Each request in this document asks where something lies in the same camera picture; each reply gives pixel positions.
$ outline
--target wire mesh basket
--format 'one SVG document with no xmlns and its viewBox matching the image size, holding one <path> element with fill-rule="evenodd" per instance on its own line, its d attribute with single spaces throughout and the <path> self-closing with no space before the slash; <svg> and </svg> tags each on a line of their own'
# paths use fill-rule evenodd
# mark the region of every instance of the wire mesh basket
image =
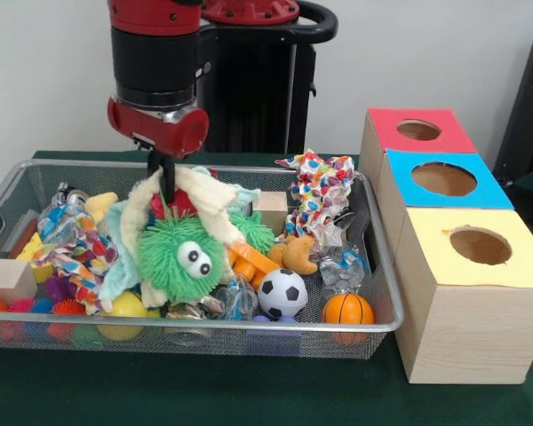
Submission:
<svg viewBox="0 0 533 426">
<path fill-rule="evenodd" d="M 292 170 L 213 169 L 223 182 L 266 191 L 286 191 L 296 178 Z M 8 257 L 20 237 L 23 217 L 30 210 L 42 211 L 59 182 L 90 194 L 113 191 L 125 199 L 145 177 L 146 167 L 141 163 L 36 160 L 20 164 L 0 185 L 0 258 Z M 370 273 L 363 279 L 360 294 L 372 306 L 375 324 L 321 323 L 325 299 L 317 272 L 305 277 L 309 302 L 296 323 L 0 312 L 0 347 L 368 359 L 386 333 L 401 325 L 403 311 L 378 207 L 364 176 L 352 186 L 350 207 L 354 221 L 347 239 L 362 248 L 368 259 Z M 37 297 L 46 296 L 44 286 L 38 287 Z M 127 335 L 135 336 L 122 339 Z"/>
</svg>

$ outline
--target wooden box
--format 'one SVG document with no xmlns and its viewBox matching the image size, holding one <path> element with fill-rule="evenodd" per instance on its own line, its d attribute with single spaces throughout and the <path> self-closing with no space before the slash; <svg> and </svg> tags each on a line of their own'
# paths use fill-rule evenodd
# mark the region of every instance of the wooden box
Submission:
<svg viewBox="0 0 533 426">
<path fill-rule="evenodd" d="M 406 207 L 513 209 L 478 154 L 388 149 L 376 197 L 393 256 Z"/>
<path fill-rule="evenodd" d="M 470 138 L 449 109 L 376 109 L 365 116 L 359 170 L 378 187 L 386 150 L 475 153 Z"/>
<path fill-rule="evenodd" d="M 411 383 L 522 383 L 533 360 L 533 236 L 512 210 L 407 209 L 396 253 Z"/>
</svg>

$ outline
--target orange basketball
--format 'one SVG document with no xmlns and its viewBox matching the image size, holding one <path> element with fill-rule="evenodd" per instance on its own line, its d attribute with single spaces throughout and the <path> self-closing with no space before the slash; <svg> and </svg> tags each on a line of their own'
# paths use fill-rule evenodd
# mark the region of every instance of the orange basketball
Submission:
<svg viewBox="0 0 533 426">
<path fill-rule="evenodd" d="M 354 293 L 333 296 L 323 307 L 323 322 L 332 324 L 374 324 L 375 315 L 370 304 Z M 344 344 L 363 341 L 364 333 L 333 333 L 332 338 Z"/>
</svg>

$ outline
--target white wall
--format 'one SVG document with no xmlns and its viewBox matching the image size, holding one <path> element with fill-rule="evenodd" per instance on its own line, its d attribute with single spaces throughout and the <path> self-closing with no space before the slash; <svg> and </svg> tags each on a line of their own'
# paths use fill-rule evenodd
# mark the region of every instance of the white wall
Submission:
<svg viewBox="0 0 533 426">
<path fill-rule="evenodd" d="M 533 0 L 319 0 L 308 145 L 357 154 L 367 107 L 450 107 L 492 163 L 533 38 Z M 106 119 L 106 2 L 0 1 L 0 180 L 37 149 L 132 148 Z"/>
</svg>

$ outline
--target metal basket rim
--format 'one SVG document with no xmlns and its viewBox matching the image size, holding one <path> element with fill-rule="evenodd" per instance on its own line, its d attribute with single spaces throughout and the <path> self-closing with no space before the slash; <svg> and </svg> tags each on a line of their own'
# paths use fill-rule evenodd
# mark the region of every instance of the metal basket rim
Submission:
<svg viewBox="0 0 533 426">
<path fill-rule="evenodd" d="M 6 175 L 0 184 L 0 201 L 8 194 L 10 188 L 21 178 L 23 172 L 33 166 L 71 166 L 71 167 L 111 167 L 111 168 L 134 168 L 142 169 L 146 167 L 143 162 L 96 162 L 82 160 L 29 160 L 16 164 Z M 194 167 L 194 164 L 181 164 L 184 167 Z M 245 167 L 245 166 L 214 166 L 206 165 L 218 171 L 235 172 L 262 172 L 275 174 L 295 174 L 294 170 L 280 169 L 275 167 Z M 100 317 L 100 316 L 66 316 L 39 313 L 15 313 L 0 312 L 0 321 L 27 321 L 27 322 L 49 322 L 68 324 L 94 324 L 94 325 L 115 325 L 115 326 L 145 326 L 145 327 L 176 327 L 176 328 L 222 328 L 222 329 L 242 329 L 242 330 L 272 330 L 272 331 L 313 331 L 313 332 L 346 332 L 346 333 L 387 333 L 395 331 L 401 326 L 404 320 L 404 310 L 402 307 L 401 294 L 397 283 L 394 269 L 388 254 L 383 225 L 378 213 L 378 206 L 373 194 L 370 181 L 361 172 L 356 176 L 363 182 L 369 203 L 370 221 L 373 224 L 375 237 L 377 240 L 378 252 L 381 264 L 384 268 L 386 285 L 389 290 L 391 304 L 393 306 L 393 320 L 386 324 L 330 324 L 330 323 L 278 323 L 278 322 L 254 322 L 254 321 L 227 321 L 210 320 L 201 321 L 199 319 L 150 319 L 150 318 L 124 318 L 124 317 Z"/>
</svg>

